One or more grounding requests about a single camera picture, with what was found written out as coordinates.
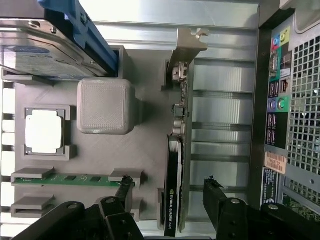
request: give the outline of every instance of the metal mesh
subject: metal mesh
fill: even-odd
[[[288,164],[320,175],[320,37],[296,47],[289,113]]]
[[[313,191],[312,189],[293,180],[290,180],[289,188],[300,194],[304,198],[320,206],[320,193]]]

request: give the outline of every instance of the sticker label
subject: sticker label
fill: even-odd
[[[277,202],[279,174],[267,167],[262,171],[262,191],[260,204],[273,204]]]
[[[286,174],[287,158],[284,156],[266,152],[264,156],[264,165],[280,174]]]
[[[67,55],[57,56],[44,47],[3,45],[0,46],[0,56],[1,52],[3,62],[0,61],[0,65],[22,73],[48,79],[79,80],[90,76],[73,66],[74,62]]]

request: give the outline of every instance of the ethernet port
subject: ethernet port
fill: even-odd
[[[289,91],[289,82],[288,79],[280,80],[280,93],[285,94]]]

